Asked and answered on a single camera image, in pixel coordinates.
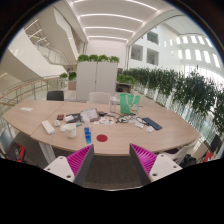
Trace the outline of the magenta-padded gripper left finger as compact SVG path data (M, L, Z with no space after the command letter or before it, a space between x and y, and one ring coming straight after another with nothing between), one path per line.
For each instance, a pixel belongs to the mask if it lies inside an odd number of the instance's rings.
M67 157L57 157L45 171L82 186L93 157L94 145L90 144Z

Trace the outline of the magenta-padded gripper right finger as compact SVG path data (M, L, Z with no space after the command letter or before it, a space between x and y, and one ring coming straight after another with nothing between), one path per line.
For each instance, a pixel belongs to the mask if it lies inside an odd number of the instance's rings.
M156 155L133 143L130 156L143 186L181 170L181 167L164 153Z

